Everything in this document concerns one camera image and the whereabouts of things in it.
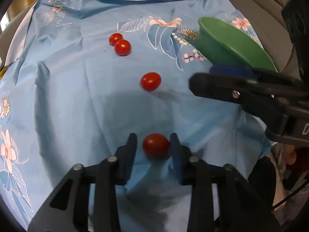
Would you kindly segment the person's right hand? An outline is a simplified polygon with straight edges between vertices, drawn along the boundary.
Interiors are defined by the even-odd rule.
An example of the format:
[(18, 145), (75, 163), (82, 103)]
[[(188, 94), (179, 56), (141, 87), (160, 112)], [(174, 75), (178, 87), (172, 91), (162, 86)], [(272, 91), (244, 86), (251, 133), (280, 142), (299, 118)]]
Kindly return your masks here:
[(296, 161), (296, 146), (284, 144), (282, 148), (282, 164), (293, 165)]

